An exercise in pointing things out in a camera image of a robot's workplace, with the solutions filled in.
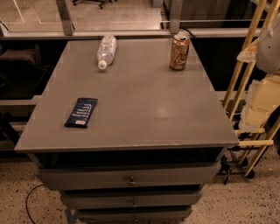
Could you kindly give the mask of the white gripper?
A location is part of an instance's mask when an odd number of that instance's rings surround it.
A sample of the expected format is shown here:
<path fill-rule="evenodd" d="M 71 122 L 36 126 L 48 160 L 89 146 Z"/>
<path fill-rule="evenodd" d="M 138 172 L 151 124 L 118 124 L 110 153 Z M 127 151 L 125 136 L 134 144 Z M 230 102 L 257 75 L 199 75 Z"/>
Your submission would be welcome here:
<path fill-rule="evenodd" d="M 262 80 L 253 80 L 241 111 L 239 129 L 253 132 L 267 121 L 280 105 L 280 76 L 267 74 Z"/>

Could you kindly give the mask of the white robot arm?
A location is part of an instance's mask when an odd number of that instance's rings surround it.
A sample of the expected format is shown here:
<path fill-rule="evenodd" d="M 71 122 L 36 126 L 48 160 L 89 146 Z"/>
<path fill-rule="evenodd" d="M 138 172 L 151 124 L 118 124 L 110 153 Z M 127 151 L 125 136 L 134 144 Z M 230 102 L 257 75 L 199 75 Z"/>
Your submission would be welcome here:
<path fill-rule="evenodd" d="M 276 18 L 260 37 L 241 51 L 237 60 L 255 62 L 266 73 L 252 80 L 241 111 L 239 128 L 244 132 L 258 129 L 280 105 L 280 21 Z"/>

